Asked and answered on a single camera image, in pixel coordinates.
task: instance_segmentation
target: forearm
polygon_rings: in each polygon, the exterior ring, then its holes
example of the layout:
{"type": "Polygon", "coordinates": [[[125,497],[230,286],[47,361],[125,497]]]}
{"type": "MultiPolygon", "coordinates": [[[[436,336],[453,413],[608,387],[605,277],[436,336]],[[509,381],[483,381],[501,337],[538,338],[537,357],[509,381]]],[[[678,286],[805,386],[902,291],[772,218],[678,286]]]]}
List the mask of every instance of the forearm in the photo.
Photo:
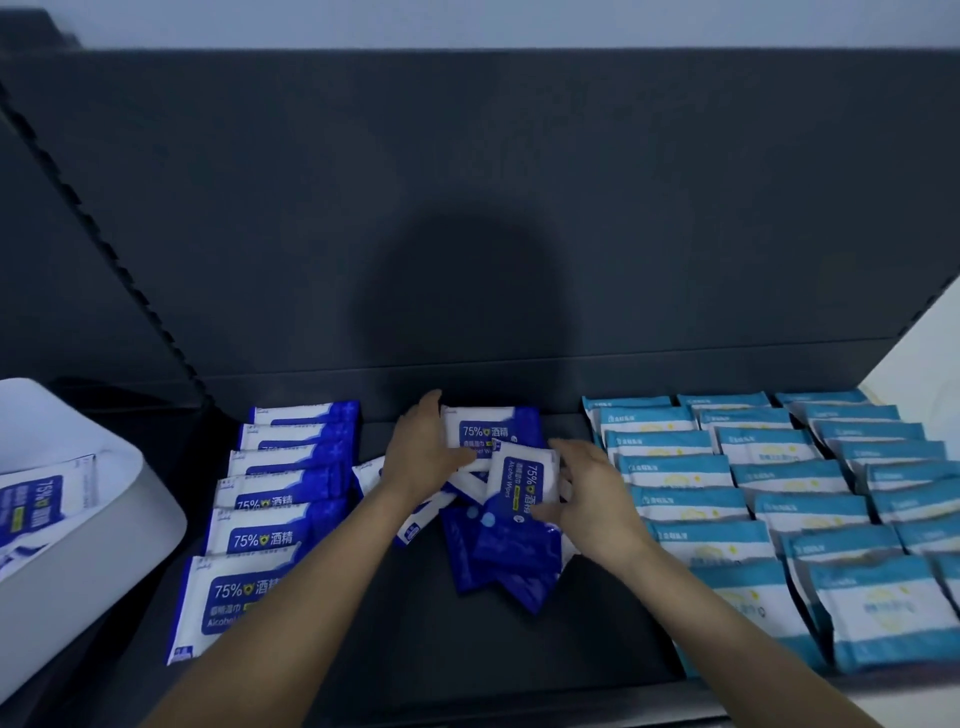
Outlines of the forearm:
{"type": "Polygon", "coordinates": [[[700,671],[738,728],[878,728],[656,544],[637,544],[617,575],[700,671]]]}
{"type": "Polygon", "coordinates": [[[207,650],[146,726],[300,725],[377,566],[416,506],[383,485],[207,650]]]}

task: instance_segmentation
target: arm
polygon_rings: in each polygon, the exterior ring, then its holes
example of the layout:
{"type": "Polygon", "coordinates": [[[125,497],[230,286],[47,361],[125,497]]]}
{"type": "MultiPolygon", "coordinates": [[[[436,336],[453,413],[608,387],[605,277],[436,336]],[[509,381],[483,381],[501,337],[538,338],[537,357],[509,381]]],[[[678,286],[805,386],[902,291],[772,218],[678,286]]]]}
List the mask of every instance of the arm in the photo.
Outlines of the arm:
{"type": "Polygon", "coordinates": [[[623,478],[595,446],[552,440],[573,500],[535,507],[636,595],[690,658],[738,728],[879,728],[803,661],[653,540],[623,478]]]}
{"type": "Polygon", "coordinates": [[[299,726],[397,530],[476,457],[445,446],[431,392],[400,418],[383,478],[190,668],[141,728],[299,726]]]}

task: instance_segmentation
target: human hand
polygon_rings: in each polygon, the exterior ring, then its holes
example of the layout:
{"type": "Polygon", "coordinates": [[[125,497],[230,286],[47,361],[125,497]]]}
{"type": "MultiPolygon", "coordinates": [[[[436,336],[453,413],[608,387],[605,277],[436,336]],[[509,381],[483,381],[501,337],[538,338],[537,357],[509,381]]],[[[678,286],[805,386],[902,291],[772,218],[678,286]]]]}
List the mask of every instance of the human hand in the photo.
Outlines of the human hand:
{"type": "Polygon", "coordinates": [[[618,578],[655,546],[636,512],[628,486],[604,452],[582,440],[551,440],[569,470],[569,503],[540,503],[530,512],[538,521],[555,523],[588,559],[618,578]]]}
{"type": "Polygon", "coordinates": [[[439,491],[446,480],[476,460],[470,448],[448,448],[440,419],[439,389],[427,392],[394,427],[383,462],[381,485],[402,493],[415,508],[439,491]]]}

